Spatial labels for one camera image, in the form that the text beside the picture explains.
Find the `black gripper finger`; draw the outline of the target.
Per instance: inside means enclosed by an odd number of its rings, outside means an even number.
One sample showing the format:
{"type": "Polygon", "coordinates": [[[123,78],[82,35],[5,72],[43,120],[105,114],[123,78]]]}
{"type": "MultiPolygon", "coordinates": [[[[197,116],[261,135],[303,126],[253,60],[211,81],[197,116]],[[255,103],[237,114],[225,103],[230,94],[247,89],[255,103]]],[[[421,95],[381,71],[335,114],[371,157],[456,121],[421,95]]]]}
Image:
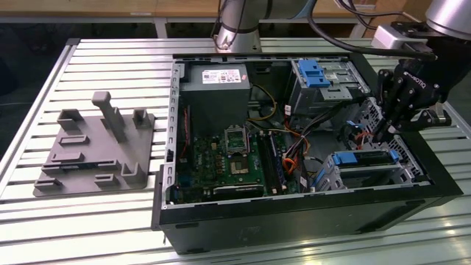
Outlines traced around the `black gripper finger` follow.
{"type": "Polygon", "coordinates": [[[397,106],[401,102],[405,79],[391,70],[379,71],[377,104],[382,111],[382,120],[375,129],[375,142],[385,142],[390,137],[389,129],[397,124],[397,106]]]}
{"type": "Polygon", "coordinates": [[[444,104],[437,103],[426,109],[413,110],[403,114],[390,127],[390,132],[403,133],[422,131],[432,127],[450,126],[452,123],[453,119],[445,110],[444,104]]]}

